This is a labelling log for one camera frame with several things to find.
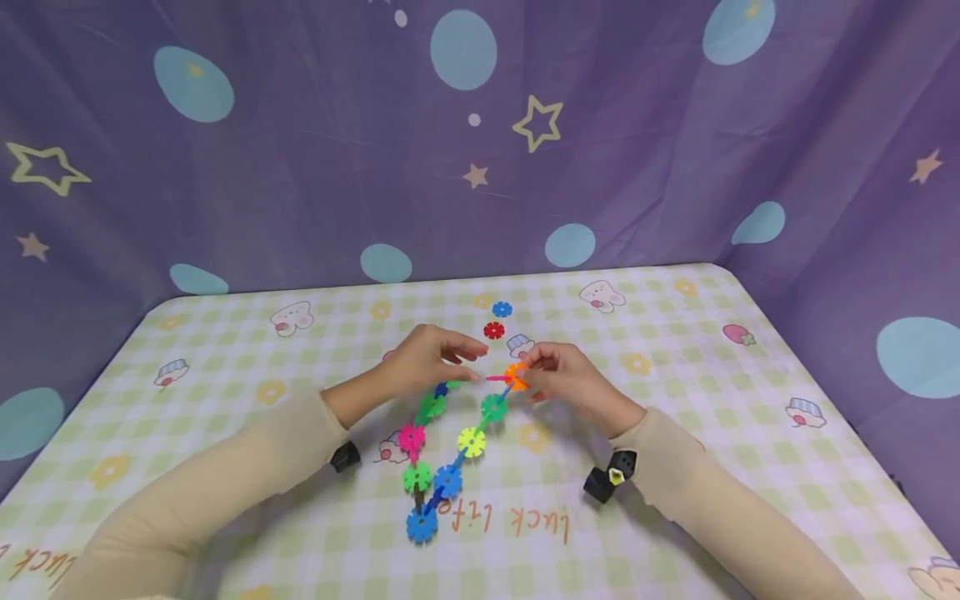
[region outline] beige sleeve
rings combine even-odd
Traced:
[[[194,548],[319,470],[346,437],[318,391],[291,397],[123,503],[94,533],[52,600],[176,596]]]
[[[611,440],[636,452],[632,481],[757,600],[856,600],[862,595],[787,517],[714,463],[657,409]]]

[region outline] left hand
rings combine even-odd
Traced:
[[[489,349],[483,342],[463,333],[419,324],[374,370],[380,371],[379,378],[390,396],[408,396],[442,381],[479,381],[480,375],[463,362],[486,356]]]

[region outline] light blue polka dot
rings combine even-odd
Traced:
[[[196,296],[214,296],[230,291],[226,281],[193,265],[180,263],[170,267],[170,278],[182,292]]]
[[[63,400],[51,388],[20,392],[0,404],[0,461],[43,448],[63,422]]]
[[[433,69],[454,89],[471,90],[485,84],[496,67],[496,38],[476,12],[450,11],[430,37]]]
[[[731,238],[732,244],[766,244],[777,239],[786,225],[786,211],[775,202],[765,202],[754,208]]]
[[[960,327],[907,317],[876,336],[876,358],[898,388],[924,398],[960,396]]]
[[[224,72],[186,48],[164,46],[157,50],[154,75],[173,108],[188,119],[214,123],[233,110],[233,86]]]
[[[546,238],[543,251],[554,265],[569,269],[587,261],[596,249],[597,239],[586,225],[568,223]]]
[[[721,66],[753,56],[774,28],[774,0],[722,0],[704,29],[704,56]]]
[[[367,277],[380,283],[406,281],[414,271],[410,258],[390,244],[367,246],[360,254],[360,267]]]

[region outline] hand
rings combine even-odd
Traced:
[[[486,344],[463,333],[419,324],[390,358],[322,396],[337,420],[350,429],[392,397],[422,393],[441,381],[479,381],[480,375],[464,367],[463,361],[472,362],[487,350]],[[454,364],[447,365],[444,359]]]
[[[538,390],[534,401],[558,398],[608,438],[626,432],[647,414],[642,406],[620,393],[572,344],[537,344],[523,364],[527,370],[516,376]]]
[[[486,356],[483,342],[433,324],[419,324],[396,347],[394,353],[374,370],[381,370],[391,396],[423,392],[442,381],[479,381],[463,362]],[[448,365],[444,360],[453,363]]]

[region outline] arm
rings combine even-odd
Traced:
[[[517,376],[557,397],[636,452],[631,481],[647,504],[683,527],[758,600],[856,600],[829,557],[788,518],[710,460],[700,444],[657,409],[621,394],[571,344],[540,343]]]
[[[357,391],[369,385],[353,384]],[[251,506],[329,462],[354,413],[350,389],[290,398],[253,425],[194,455],[122,504],[94,533],[55,600],[175,595],[188,556]],[[334,412],[341,409],[342,415]]]
[[[632,481],[647,504],[683,527],[757,600],[863,597],[813,540],[661,411],[649,409],[612,444],[636,452]]]
[[[52,600],[176,595],[197,546],[327,464],[347,429],[370,410],[441,381],[478,379],[441,359],[459,365],[486,353],[472,338],[418,325],[388,362],[322,394],[291,397],[123,503],[93,534]]]

